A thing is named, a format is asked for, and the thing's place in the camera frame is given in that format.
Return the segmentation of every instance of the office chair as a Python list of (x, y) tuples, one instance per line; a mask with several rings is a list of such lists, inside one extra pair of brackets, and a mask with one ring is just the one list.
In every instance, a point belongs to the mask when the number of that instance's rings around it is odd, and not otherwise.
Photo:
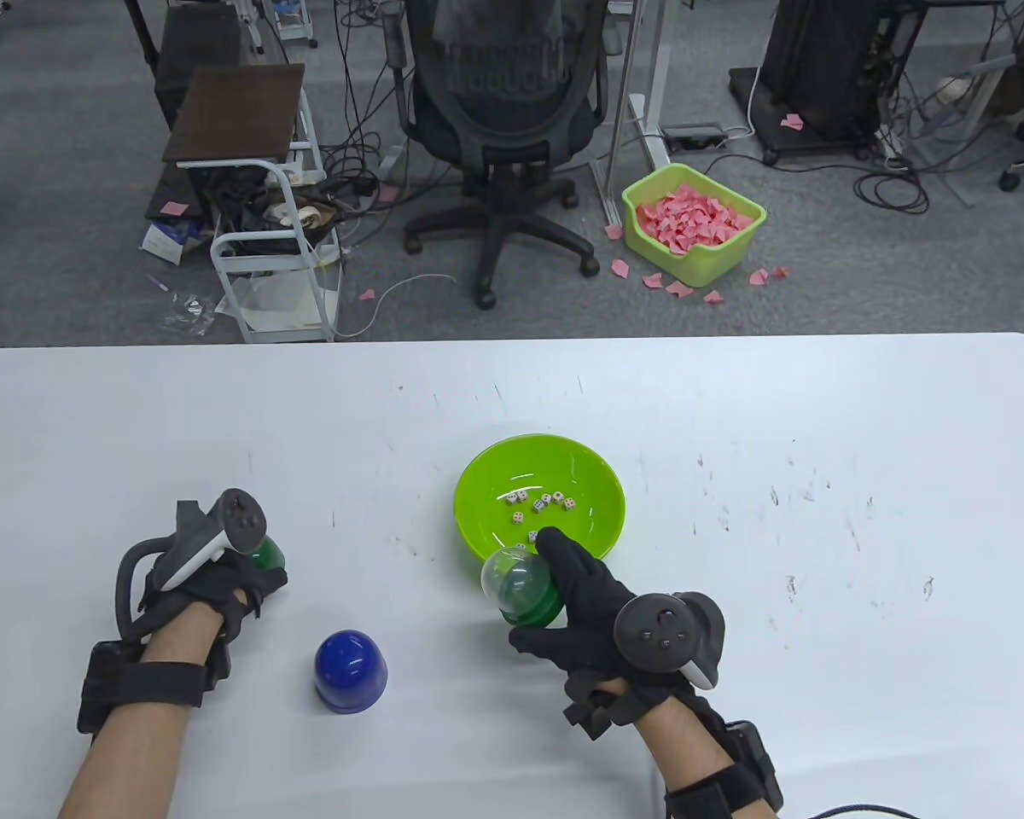
[[(449, 5), (441, 10), (439, 3)], [(597, 275), (592, 243), (531, 211), (558, 198), (563, 208), (579, 204), (573, 181), (550, 179), (550, 171), (586, 148), (606, 116), (607, 1), (403, 0), (403, 7), (415, 62), (410, 94), (402, 16), (383, 13), (401, 128), (438, 160), (460, 168), (464, 193), (480, 200), (412, 219), (407, 253), (422, 252), (425, 233), (483, 230), (473, 284), (473, 301), (482, 310), (497, 304), (494, 272), (511, 233), (569, 249), (580, 256), (583, 276)], [(510, 14), (519, 19), (510, 24)]]

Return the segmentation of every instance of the blue cup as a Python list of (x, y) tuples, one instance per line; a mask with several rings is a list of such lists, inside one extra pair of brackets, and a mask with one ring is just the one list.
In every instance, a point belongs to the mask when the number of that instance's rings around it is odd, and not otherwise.
[(314, 687), (338, 715), (358, 715), (387, 687), (387, 660), (364, 632), (334, 632), (314, 655)]

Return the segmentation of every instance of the dark wooden tabletop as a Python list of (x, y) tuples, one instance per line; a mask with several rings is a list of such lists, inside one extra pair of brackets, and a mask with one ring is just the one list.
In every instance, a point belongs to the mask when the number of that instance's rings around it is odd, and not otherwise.
[(199, 68), (162, 159), (283, 162), (302, 87), (302, 64)]

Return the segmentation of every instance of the clear plastic dome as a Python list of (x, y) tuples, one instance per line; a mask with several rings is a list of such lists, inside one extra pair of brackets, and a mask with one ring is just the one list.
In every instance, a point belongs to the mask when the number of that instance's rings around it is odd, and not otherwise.
[(551, 570), (539, 555), (505, 547), (481, 566), (481, 591), (515, 626), (547, 626), (561, 611)]

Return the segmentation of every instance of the chair base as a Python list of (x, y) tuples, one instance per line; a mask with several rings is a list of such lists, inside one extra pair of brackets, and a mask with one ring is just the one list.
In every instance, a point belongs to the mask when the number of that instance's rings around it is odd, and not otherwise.
[(473, 302), (482, 310), (497, 305), (493, 290), (497, 258), (505, 240), (512, 233), (535, 235), (573, 251), (581, 258), (581, 275), (597, 275), (599, 262), (592, 243), (558, 222), (531, 213), (542, 204), (559, 197), (563, 208), (577, 208), (580, 199), (575, 183), (571, 179), (550, 179), (531, 184), (530, 174), (531, 171), (525, 171), (523, 176), (516, 176), (511, 166), (498, 165), (494, 167), (488, 183), (472, 181), (468, 186), (469, 193), (479, 197), (480, 203), (411, 219), (406, 228), (407, 253), (422, 252), (420, 238), (424, 233), (463, 229), (483, 231), (481, 259), (473, 278)]

